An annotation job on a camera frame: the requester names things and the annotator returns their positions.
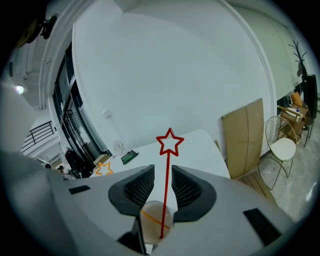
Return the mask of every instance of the railing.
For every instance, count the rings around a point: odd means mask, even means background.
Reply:
[[[45,122],[29,131],[23,143],[22,152],[25,152],[35,144],[54,134],[51,122],[52,121]]]

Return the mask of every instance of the chair cushion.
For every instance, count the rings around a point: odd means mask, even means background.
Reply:
[[[272,153],[281,161],[288,161],[296,153],[296,144],[289,138],[281,138],[270,145]]]

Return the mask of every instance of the red star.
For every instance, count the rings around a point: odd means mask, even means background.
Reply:
[[[178,142],[174,145],[174,151],[172,151],[171,149],[167,149],[164,151],[165,148],[165,144],[162,142],[162,140],[167,139],[169,134],[171,134],[172,138],[174,140],[178,140]],[[160,156],[164,155],[164,154],[173,154],[174,156],[178,157],[179,156],[179,152],[178,152],[178,146],[185,140],[182,137],[177,137],[175,136],[174,132],[172,131],[171,128],[169,128],[169,130],[166,132],[165,136],[158,136],[156,137],[156,140],[161,144],[161,149],[160,149]]]

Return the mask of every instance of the ceiling light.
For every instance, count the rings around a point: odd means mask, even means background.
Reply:
[[[14,89],[18,94],[22,94],[25,90],[21,85],[17,85]]]

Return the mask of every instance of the red star wand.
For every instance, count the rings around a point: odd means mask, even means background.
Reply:
[[[174,145],[174,151],[171,149],[166,149],[164,151],[165,144],[162,140],[168,138],[169,134],[171,134],[174,140],[178,140],[178,142]],[[163,200],[163,210],[162,210],[162,221],[161,221],[161,235],[160,239],[164,237],[164,225],[165,225],[165,216],[166,216],[166,204],[167,204],[167,195],[168,195],[168,181],[169,181],[169,169],[170,169],[170,154],[178,157],[178,146],[185,140],[182,137],[176,137],[171,128],[168,129],[165,136],[158,136],[156,140],[161,144],[160,156],[166,154],[166,173],[165,173],[165,189],[164,189],[164,200]]]

